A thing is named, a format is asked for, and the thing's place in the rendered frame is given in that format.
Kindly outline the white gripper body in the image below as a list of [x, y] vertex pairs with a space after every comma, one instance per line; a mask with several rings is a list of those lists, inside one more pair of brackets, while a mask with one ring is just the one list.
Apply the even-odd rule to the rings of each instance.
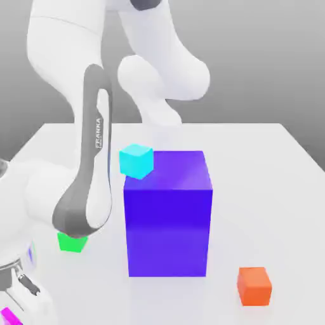
[[41, 285], [35, 296], [19, 285], [0, 291], [0, 309], [8, 307], [23, 325], [56, 325], [56, 309], [52, 297]]

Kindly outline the small magenta cube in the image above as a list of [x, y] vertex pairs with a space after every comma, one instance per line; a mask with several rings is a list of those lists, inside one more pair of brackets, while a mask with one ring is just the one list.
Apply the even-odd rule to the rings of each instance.
[[9, 307], [2, 308], [0, 315], [4, 325], [23, 325], [23, 322], [11, 311]]

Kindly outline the small green cube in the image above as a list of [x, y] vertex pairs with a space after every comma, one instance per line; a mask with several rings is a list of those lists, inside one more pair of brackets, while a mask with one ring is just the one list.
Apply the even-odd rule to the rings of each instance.
[[72, 238], [67, 234], [58, 232], [58, 245], [61, 251], [80, 253], [85, 247], [88, 237]]

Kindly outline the small cyan cube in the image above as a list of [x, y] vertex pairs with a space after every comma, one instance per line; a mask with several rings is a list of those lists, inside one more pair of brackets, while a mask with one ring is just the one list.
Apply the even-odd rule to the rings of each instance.
[[120, 172], [126, 176], [143, 179], [154, 169], [154, 151], [151, 147], [131, 144], [119, 151]]

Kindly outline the small orange cube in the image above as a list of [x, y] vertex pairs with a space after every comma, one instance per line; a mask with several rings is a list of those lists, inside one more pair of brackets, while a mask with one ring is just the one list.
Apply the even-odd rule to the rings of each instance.
[[237, 290], [243, 306], [261, 307], [270, 303], [272, 283], [264, 267], [240, 267]]

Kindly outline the large blue box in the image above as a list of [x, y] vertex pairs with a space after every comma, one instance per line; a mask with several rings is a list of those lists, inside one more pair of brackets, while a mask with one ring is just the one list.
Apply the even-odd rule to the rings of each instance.
[[156, 151], [154, 170], [123, 188], [131, 277], [204, 277], [213, 186], [204, 153]]

